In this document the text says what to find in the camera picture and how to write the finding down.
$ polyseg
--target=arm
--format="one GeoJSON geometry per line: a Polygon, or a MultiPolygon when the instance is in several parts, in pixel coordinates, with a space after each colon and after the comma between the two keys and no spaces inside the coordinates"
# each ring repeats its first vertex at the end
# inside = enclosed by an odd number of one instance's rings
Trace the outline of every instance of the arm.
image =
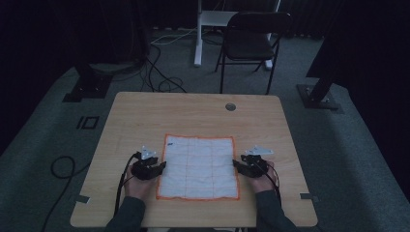
{"type": "MultiPolygon", "coordinates": [[[[132,177],[131,168],[127,170],[127,179],[132,177]]],[[[144,218],[145,203],[143,199],[150,188],[155,184],[155,179],[141,181],[136,177],[129,179],[125,184],[126,196],[117,215],[108,223],[105,232],[134,232],[139,231],[144,218]]]]}
{"type": "MultiPolygon", "coordinates": [[[[269,167],[268,175],[277,180],[273,168],[269,167]]],[[[275,194],[274,184],[266,176],[248,178],[256,197],[256,228],[258,232],[296,232],[295,224],[284,215],[283,209],[275,194]]]]}

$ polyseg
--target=black cable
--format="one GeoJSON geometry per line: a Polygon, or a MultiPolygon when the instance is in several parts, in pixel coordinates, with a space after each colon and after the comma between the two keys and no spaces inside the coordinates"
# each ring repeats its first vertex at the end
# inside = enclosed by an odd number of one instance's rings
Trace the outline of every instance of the black cable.
{"type": "Polygon", "coordinates": [[[66,193],[67,188],[69,187],[72,179],[74,176],[78,175],[79,173],[81,173],[82,171],[84,171],[87,167],[89,167],[91,164],[91,162],[89,162],[88,164],[86,164],[83,168],[79,169],[78,171],[75,171],[75,160],[72,157],[68,157],[68,156],[63,156],[63,157],[59,157],[57,159],[54,160],[54,162],[51,164],[50,166],[50,170],[51,170],[51,174],[58,178],[58,179],[69,179],[69,181],[66,183],[66,185],[64,186],[63,191],[60,193],[60,196],[57,198],[57,200],[54,202],[53,206],[51,207],[50,211],[48,212],[47,217],[45,218],[44,224],[43,224],[43,228],[42,231],[45,231],[45,228],[48,224],[48,220],[52,214],[52,212],[54,211],[55,207],[57,206],[57,204],[60,202],[61,198],[63,197],[64,193],[66,193]],[[67,176],[62,176],[57,174],[57,172],[55,172],[54,170],[54,165],[58,160],[62,160],[62,159],[68,159],[71,163],[72,163],[72,170],[70,175],[67,176]]]}
{"type": "Polygon", "coordinates": [[[155,46],[155,45],[152,45],[152,47],[154,47],[154,48],[158,51],[158,53],[159,53],[158,56],[155,58],[154,62],[151,62],[150,59],[147,59],[147,61],[151,64],[151,68],[150,68],[150,70],[148,71],[148,82],[146,82],[146,84],[151,88],[152,92],[171,92],[172,90],[180,89],[180,90],[182,90],[184,93],[187,93],[187,91],[182,87],[182,85],[183,85],[184,82],[183,82],[183,80],[182,80],[181,78],[178,78],[178,77],[166,77],[166,76],[155,66],[155,65],[157,64],[158,60],[160,59],[161,50],[160,50],[159,47],[157,47],[157,46],[155,46]],[[160,83],[160,85],[159,85],[159,87],[158,87],[157,89],[154,87],[153,82],[152,82],[151,73],[152,73],[152,70],[153,70],[153,69],[155,69],[155,70],[160,74],[160,76],[163,78],[163,81],[160,83]],[[170,84],[169,82],[172,83],[173,85],[175,85],[176,87],[175,87],[175,88],[171,88],[171,84],[170,84]],[[164,84],[167,84],[167,85],[168,85],[167,91],[165,91],[165,90],[162,89],[162,86],[163,86],[164,84]]]}
{"type": "Polygon", "coordinates": [[[131,163],[131,160],[134,158],[134,156],[135,156],[135,154],[133,154],[133,155],[130,157],[130,159],[128,160],[127,165],[126,165],[126,168],[124,169],[124,172],[123,172],[123,174],[121,175],[120,183],[118,183],[117,196],[116,196],[116,198],[115,198],[114,216],[116,216],[117,213],[118,213],[118,209],[119,209],[119,207],[120,207],[121,190],[122,190],[122,187],[123,187],[123,185],[124,185],[124,183],[125,183],[125,182],[124,182],[124,179],[125,179],[126,174],[127,174],[127,169],[129,168],[130,163],[131,163]]]}
{"type": "Polygon", "coordinates": [[[268,179],[272,182],[272,184],[274,185],[274,188],[275,188],[275,192],[276,192],[276,194],[277,194],[277,198],[278,198],[278,201],[279,201],[279,205],[281,206],[281,197],[280,197],[280,191],[279,191],[279,175],[278,175],[277,171],[274,169],[273,166],[271,166],[271,165],[268,163],[268,166],[270,166],[270,167],[274,170],[275,174],[277,175],[278,185],[277,185],[277,184],[275,183],[275,181],[268,175],[268,172],[265,172],[265,171],[263,170],[263,168],[262,168],[261,166],[259,166],[255,161],[254,161],[252,164],[254,164],[255,166],[257,166],[257,167],[263,172],[263,174],[264,174],[266,177],[268,177],[268,179]]]}

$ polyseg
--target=sleeve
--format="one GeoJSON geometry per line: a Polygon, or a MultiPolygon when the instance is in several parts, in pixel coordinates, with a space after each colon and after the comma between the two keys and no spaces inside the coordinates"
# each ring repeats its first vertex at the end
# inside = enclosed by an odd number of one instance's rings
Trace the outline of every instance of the sleeve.
{"type": "Polygon", "coordinates": [[[139,231],[144,213],[145,204],[142,200],[126,196],[117,215],[108,223],[104,232],[139,231]]]}
{"type": "Polygon", "coordinates": [[[296,225],[286,217],[273,190],[256,193],[256,228],[258,232],[298,232],[296,225]]]}

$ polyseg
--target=chair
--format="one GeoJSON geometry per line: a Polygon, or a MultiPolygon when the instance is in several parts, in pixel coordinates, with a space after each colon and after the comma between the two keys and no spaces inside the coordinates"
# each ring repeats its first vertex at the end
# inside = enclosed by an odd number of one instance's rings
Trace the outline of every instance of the chair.
{"type": "Polygon", "coordinates": [[[292,17],[288,13],[257,13],[239,12],[233,15],[223,33],[223,42],[220,49],[215,72],[222,65],[220,74],[220,94],[223,89],[225,65],[258,64],[255,72],[266,60],[273,59],[273,66],[269,77],[266,95],[271,89],[275,65],[278,58],[279,41],[290,28],[292,17]],[[269,34],[276,34],[273,44],[270,43],[269,34]],[[226,63],[226,57],[234,63],[226,63]]]}

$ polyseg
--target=white cloth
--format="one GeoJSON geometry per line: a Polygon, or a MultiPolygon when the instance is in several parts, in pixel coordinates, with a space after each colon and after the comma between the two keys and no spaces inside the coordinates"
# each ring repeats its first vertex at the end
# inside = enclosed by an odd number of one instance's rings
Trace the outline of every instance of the white cloth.
{"type": "Polygon", "coordinates": [[[239,199],[233,137],[167,135],[157,198],[239,199]]]}

